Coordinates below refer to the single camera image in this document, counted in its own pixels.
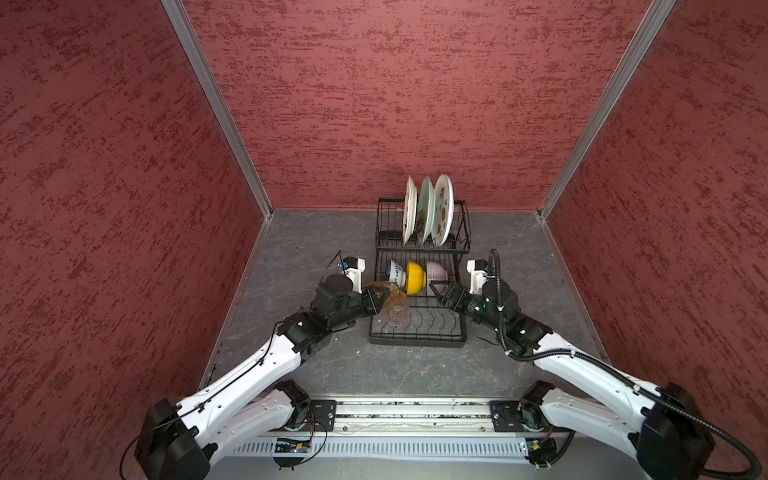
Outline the amber transparent cup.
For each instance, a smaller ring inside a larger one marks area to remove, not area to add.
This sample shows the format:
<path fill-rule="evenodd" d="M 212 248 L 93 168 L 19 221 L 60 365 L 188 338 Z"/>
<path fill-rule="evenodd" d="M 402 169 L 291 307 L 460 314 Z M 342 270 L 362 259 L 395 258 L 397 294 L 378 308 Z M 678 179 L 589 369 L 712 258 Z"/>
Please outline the amber transparent cup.
<path fill-rule="evenodd" d="M 408 305 L 410 306 L 409 300 L 408 300 L 408 296 L 395 283 L 391 283 L 389 281 L 373 281 L 373 282 L 370 282 L 368 284 L 392 284 L 393 285 L 393 292 L 389 296 L 389 298 L 387 299 L 387 301 L 386 301 L 387 305 L 384 307 L 382 312 L 386 312 L 391 306 L 394 306 L 396 304 L 408 303 Z M 366 285 L 363 286 L 363 292 L 364 293 L 367 293 L 365 291 L 365 286 Z"/>

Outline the pale pink bowl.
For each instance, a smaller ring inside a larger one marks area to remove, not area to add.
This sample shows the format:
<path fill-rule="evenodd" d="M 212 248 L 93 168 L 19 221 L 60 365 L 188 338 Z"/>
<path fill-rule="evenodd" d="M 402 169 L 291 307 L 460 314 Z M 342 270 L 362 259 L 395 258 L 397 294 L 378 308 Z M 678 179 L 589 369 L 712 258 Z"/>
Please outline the pale pink bowl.
<path fill-rule="evenodd" d="M 429 296 L 434 296 L 432 291 L 429 288 L 429 283 L 434 280 L 448 280 L 448 272 L 446 268 L 435 261 L 427 261 L 426 262 L 426 275 L 427 275 L 427 284 L 426 284 L 426 291 Z"/>

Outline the pink transparent cup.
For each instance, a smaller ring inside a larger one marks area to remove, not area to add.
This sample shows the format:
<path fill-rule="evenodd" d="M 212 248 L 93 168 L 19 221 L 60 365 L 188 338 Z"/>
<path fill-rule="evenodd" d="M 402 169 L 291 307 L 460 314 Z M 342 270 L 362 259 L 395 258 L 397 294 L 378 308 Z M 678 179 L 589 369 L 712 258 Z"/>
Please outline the pink transparent cup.
<path fill-rule="evenodd" d="M 410 306 L 408 303 L 396 304 L 391 306 L 386 312 L 382 312 L 382 317 L 388 325 L 393 327 L 407 325 L 411 320 Z"/>

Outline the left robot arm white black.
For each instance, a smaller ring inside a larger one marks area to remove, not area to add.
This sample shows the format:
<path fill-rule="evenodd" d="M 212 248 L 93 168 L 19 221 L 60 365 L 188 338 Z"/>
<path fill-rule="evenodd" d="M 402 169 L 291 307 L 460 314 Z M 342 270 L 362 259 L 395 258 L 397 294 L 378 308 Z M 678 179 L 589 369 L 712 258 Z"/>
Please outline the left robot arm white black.
<path fill-rule="evenodd" d="M 274 325 L 269 340 L 219 380 L 176 403 L 163 399 L 145 414 L 134 457 L 148 479 L 203 479 L 247 440 L 306 424 L 310 398 L 288 374 L 329 344 L 333 334 L 378 314 L 400 288 L 357 286 L 333 274 L 313 302 Z"/>

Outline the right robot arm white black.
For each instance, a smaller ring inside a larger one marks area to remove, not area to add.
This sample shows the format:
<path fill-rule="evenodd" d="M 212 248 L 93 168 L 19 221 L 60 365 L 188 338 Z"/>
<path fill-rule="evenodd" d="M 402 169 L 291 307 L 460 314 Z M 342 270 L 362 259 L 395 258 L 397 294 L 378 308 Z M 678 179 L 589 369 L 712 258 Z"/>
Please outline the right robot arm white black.
<path fill-rule="evenodd" d="M 433 282 L 439 304 L 495 331 L 507 356 L 531 362 L 586 393 L 577 398 L 538 381 L 519 400 L 528 431 L 572 430 L 635 459 L 652 479 L 697 479 L 714 449 L 711 433 L 695 421 L 690 395 L 640 380 L 585 353 L 547 325 L 524 314 L 506 283 L 478 293 L 457 282 Z"/>

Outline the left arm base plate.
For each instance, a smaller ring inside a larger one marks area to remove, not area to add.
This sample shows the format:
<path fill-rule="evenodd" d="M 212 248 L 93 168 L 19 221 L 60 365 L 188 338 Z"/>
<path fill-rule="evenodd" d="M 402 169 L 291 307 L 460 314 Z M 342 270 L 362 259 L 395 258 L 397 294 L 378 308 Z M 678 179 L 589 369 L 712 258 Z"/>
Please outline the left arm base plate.
<path fill-rule="evenodd" d="M 336 400 L 309 400 L 301 404 L 289 417 L 288 423 L 281 427 L 281 431 L 288 432 L 312 432 L 319 427 L 320 430 L 334 429 L 336 410 L 338 402 Z"/>

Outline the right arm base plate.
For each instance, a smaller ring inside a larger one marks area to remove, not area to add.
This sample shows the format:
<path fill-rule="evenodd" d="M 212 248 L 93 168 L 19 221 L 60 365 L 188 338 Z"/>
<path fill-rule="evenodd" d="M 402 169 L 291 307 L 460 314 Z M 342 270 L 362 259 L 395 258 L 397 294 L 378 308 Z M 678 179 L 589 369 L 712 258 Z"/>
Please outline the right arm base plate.
<path fill-rule="evenodd" d="M 553 426 L 539 403 L 529 400 L 492 400 L 490 418 L 496 433 L 515 433 L 534 438 L 565 435 L 569 429 Z"/>

